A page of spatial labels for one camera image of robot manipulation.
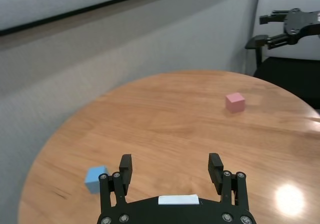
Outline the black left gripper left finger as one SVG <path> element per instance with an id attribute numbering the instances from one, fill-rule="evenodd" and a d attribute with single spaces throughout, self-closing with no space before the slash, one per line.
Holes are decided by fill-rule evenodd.
<path id="1" fill-rule="evenodd" d="M 111 176 L 106 173 L 102 173 L 99 176 L 101 208 L 112 207 L 110 199 L 111 192 L 114 192 L 116 196 L 116 204 L 122 205 L 126 203 L 125 198 L 131 182 L 132 170 L 132 155 L 124 154 L 121 158 L 117 172 L 114 172 Z"/>

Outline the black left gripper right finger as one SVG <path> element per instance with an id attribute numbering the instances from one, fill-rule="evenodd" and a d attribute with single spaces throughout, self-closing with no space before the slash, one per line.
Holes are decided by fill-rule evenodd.
<path id="1" fill-rule="evenodd" d="M 208 172 L 218 195 L 221 196 L 220 202 L 231 205 L 233 193 L 235 206 L 248 206 L 246 174 L 243 172 L 232 174 L 224 170 L 222 160 L 217 153 L 210 153 L 208 157 Z"/>

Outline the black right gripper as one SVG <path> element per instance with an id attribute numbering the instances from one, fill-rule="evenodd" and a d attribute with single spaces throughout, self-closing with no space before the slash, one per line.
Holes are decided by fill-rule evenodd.
<path id="1" fill-rule="evenodd" d="M 270 15 L 259 17 L 260 24 L 284 22 L 284 34 L 267 37 L 268 49 L 279 48 L 288 44 L 296 44 L 301 38 L 318 36 L 320 33 L 320 12 L 303 12 L 300 9 L 290 11 L 272 11 Z"/>

